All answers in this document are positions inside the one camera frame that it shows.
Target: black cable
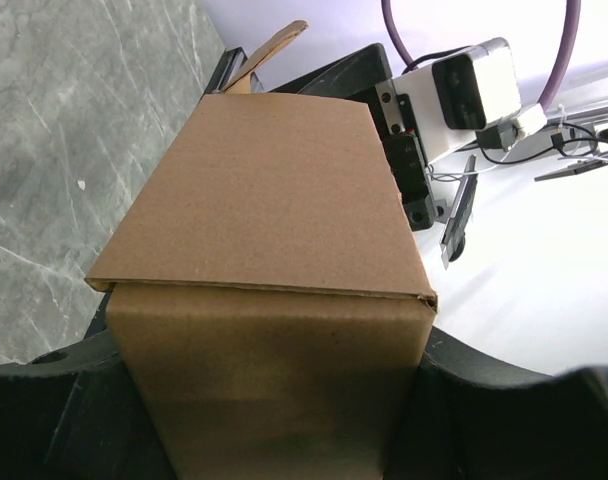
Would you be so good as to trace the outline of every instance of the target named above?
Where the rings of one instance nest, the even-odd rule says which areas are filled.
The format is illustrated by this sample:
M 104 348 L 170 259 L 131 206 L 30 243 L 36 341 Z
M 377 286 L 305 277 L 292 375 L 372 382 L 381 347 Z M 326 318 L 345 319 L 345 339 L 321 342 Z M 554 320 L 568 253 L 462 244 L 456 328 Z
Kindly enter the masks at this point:
M 606 140 L 605 138 L 597 138 L 597 137 L 592 136 L 590 138 L 582 137 L 582 138 L 571 138 L 569 140 L 564 140 L 563 142 L 560 143 L 559 146 L 563 147 L 563 146 L 569 145 L 571 143 L 586 142 L 587 140 L 596 142 L 596 143 L 606 143 L 608 145 L 608 140 Z M 490 158 L 488 156 L 488 154 L 486 153 L 486 150 L 484 150 L 482 148 L 480 150 L 482 151 L 482 155 L 484 156 L 484 158 L 494 165 L 519 165 L 521 163 L 526 163 L 526 162 L 530 162 L 531 160 L 535 160 L 536 158 L 541 157 L 542 155 L 545 155 L 556 149 L 557 149 L 556 147 L 548 147 L 548 148 L 542 150 L 541 152 L 531 155 L 530 157 L 520 158 L 519 160 L 511 160 L 509 162 L 498 162 L 497 160 Z
M 417 60 L 413 60 L 411 63 L 409 63 L 406 66 L 406 68 L 404 69 L 404 71 L 402 72 L 402 75 L 410 72 L 411 70 L 415 70 L 417 68 L 417 66 L 421 63 L 428 62 L 429 60 L 439 60 L 440 58 L 448 57 L 449 55 L 453 55 L 454 53 L 457 53 L 460 50 L 463 50 L 465 48 L 468 48 L 468 46 L 453 48 L 451 50 L 444 50 L 442 52 L 435 52 L 435 53 L 429 53 L 428 55 L 424 55 L 424 56 L 418 58 Z
M 480 148 L 480 146 L 477 144 L 477 142 L 473 142 L 460 148 L 458 152 L 468 152 L 469 150 L 477 150 L 478 148 Z
M 586 152 L 587 155 L 592 155 L 597 151 L 599 142 L 592 141 L 592 139 L 595 138 L 595 134 L 593 132 L 591 132 L 588 128 L 585 128 L 585 127 L 582 127 L 581 125 L 576 125 L 576 124 L 570 123 L 570 122 L 562 122 L 562 126 L 566 127 L 566 128 L 570 128 L 571 131 L 579 130 L 580 132 L 584 132 L 587 135 L 587 137 L 584 138 L 584 140 L 589 141 L 591 143 L 590 150 L 588 152 Z M 560 152 L 560 155 L 562 155 L 563 157 L 568 156 L 568 154 L 562 148 L 559 148 L 558 152 Z

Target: brown cardboard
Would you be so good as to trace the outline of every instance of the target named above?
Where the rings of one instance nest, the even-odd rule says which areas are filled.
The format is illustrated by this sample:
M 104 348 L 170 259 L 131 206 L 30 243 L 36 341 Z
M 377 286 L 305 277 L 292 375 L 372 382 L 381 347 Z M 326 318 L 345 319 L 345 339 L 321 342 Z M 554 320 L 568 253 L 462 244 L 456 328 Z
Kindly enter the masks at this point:
M 365 105 L 206 96 L 87 281 L 179 478 L 381 478 L 436 297 Z
M 251 74 L 267 62 L 273 55 L 291 43 L 295 37 L 308 28 L 304 20 L 296 20 L 277 32 L 271 39 L 258 48 L 242 65 L 242 68 L 222 89 L 224 93 L 251 93 Z

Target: wire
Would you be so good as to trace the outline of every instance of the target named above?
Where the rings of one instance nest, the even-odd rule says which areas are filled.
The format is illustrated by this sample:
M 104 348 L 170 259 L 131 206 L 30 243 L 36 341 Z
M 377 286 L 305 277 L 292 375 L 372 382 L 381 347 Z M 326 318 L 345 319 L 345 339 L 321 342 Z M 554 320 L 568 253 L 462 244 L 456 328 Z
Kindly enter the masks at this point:
M 413 63 L 413 57 L 408 53 L 406 47 L 404 46 L 404 42 L 400 37 L 399 32 L 397 31 L 397 27 L 395 26 L 395 20 L 393 19 L 393 12 L 391 10 L 391 0 L 382 0 L 382 15 L 384 16 L 384 25 L 386 25 L 386 30 L 388 32 L 388 36 L 391 38 L 391 42 L 399 53 L 402 60 L 408 67 Z
M 506 157 L 508 157 L 508 153 L 506 153 L 500 160 L 504 160 Z M 443 172 L 435 172 L 435 167 L 433 167 L 431 169 L 431 167 L 433 167 L 432 165 L 429 165 L 429 173 L 431 174 L 431 178 L 437 181 L 442 181 L 439 180 L 441 177 L 452 177 L 455 178 L 457 177 L 457 180 L 460 180 L 462 177 L 466 177 L 468 175 L 477 175 L 480 173 L 486 173 L 486 172 L 490 172 L 491 170 L 495 170 L 497 167 L 499 167 L 498 164 L 492 165 L 488 168 L 485 168 L 483 170 L 475 170 L 473 172 L 459 172 L 459 173 L 443 173 Z
M 568 68 L 573 53 L 573 47 L 575 46 L 581 9 L 581 0 L 566 0 L 564 28 L 562 30 L 562 38 L 560 39 L 557 57 L 555 58 L 553 69 L 544 86 L 544 90 L 538 100 L 538 103 L 542 105 L 542 110 L 544 110 L 544 112 L 546 112 L 551 106 L 551 103 L 553 103 L 553 99 L 564 79 L 564 75 L 566 75 L 566 69 Z
M 563 142 L 560 143 L 560 147 L 563 147 L 565 145 L 570 145 L 571 143 L 576 143 L 576 142 L 585 142 L 585 141 L 593 141 L 596 143 L 605 143 L 608 145 L 608 140 L 606 140 L 605 138 L 597 138 L 597 137 L 590 137 L 590 138 L 571 138 L 569 140 L 564 140 Z M 486 153 L 486 150 L 484 150 L 483 148 L 480 149 L 482 152 L 482 155 L 484 156 L 484 158 L 486 160 L 488 160 L 489 162 L 495 164 L 495 165 L 519 165 L 521 163 L 526 163 L 526 162 L 530 162 L 531 160 L 535 160 L 538 157 L 541 157 L 542 155 L 545 155 L 549 152 L 555 151 L 557 150 L 556 147 L 548 147 L 534 155 L 531 155 L 530 157 L 526 157 L 526 158 L 520 158 L 519 160 L 511 160 L 510 162 L 505 161 L 507 155 L 505 155 L 503 158 L 499 159 L 499 160 L 495 160 L 493 158 L 490 158 L 488 156 L 488 154 Z
M 587 137 L 584 140 L 587 140 L 592 143 L 590 150 L 588 152 L 586 152 L 587 154 L 592 154 L 597 151 L 599 142 L 596 142 L 593 140 L 595 138 L 595 134 L 593 132 L 591 132 L 588 128 L 582 127 L 580 125 L 576 125 L 574 123 L 569 123 L 569 122 L 560 122 L 560 125 L 562 125 L 563 127 L 566 127 L 566 128 L 570 128 L 571 131 L 579 130 L 580 132 L 584 132 L 587 135 Z M 579 141 L 577 143 L 577 146 L 573 150 L 573 152 L 570 154 L 566 153 L 564 150 L 562 150 L 562 148 L 560 148 L 558 151 L 560 152 L 560 154 L 563 157 L 568 157 L 569 155 L 572 156 L 572 155 L 576 154 L 578 148 L 579 148 Z
M 600 160 L 602 162 L 608 163 L 607 157 L 600 157 L 599 155 L 576 155 L 573 157 L 560 157 L 558 160 Z
M 461 179 L 461 177 L 456 177 L 453 175 L 436 175 L 434 177 L 431 177 L 431 180 L 435 180 L 436 182 L 442 183 L 459 182 Z
M 469 150 L 477 150 L 478 148 L 480 148 L 480 146 L 477 144 L 477 142 L 472 142 L 472 143 L 469 143 L 468 145 L 465 145 L 464 147 L 460 148 L 457 151 L 458 152 L 468 152 Z
M 566 115 L 566 108 L 564 107 L 563 103 L 560 103 L 557 108 L 560 111 L 560 124 L 559 127 L 562 128 L 564 122 L 566 121 L 566 119 L 568 118 L 568 115 Z
M 424 56 L 418 58 L 417 60 L 414 60 L 410 64 L 408 64 L 406 66 L 406 68 L 404 69 L 404 71 L 402 72 L 402 75 L 410 72 L 411 70 L 415 70 L 417 68 L 417 66 L 420 65 L 421 63 L 428 62 L 429 60 L 439 60 L 440 58 L 448 57 L 449 55 L 453 55 L 454 53 L 457 53 L 460 50 L 464 50 L 465 48 L 468 48 L 468 46 L 453 48 L 451 50 L 444 50 L 442 52 L 435 52 L 435 53 L 429 53 L 428 55 L 424 55 Z

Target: gray marble surface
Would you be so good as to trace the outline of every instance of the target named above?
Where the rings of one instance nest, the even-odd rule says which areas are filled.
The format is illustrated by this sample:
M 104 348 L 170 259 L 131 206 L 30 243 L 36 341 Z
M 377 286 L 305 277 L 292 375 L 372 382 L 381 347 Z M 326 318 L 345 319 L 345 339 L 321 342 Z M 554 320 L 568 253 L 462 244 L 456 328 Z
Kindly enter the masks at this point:
M 222 50 L 190 0 L 0 0 L 0 363 L 83 336 L 84 274 Z

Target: box flap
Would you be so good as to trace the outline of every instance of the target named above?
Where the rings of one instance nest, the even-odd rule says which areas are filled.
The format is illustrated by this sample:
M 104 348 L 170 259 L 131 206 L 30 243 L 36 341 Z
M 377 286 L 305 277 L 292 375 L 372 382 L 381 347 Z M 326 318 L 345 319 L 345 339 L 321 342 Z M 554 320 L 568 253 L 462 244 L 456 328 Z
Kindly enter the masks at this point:
M 307 28 L 308 23 L 304 20 L 296 20 L 273 35 L 244 62 L 242 68 L 231 78 L 222 92 L 251 93 L 251 74 Z
M 88 283 L 434 298 L 364 104 L 207 95 Z

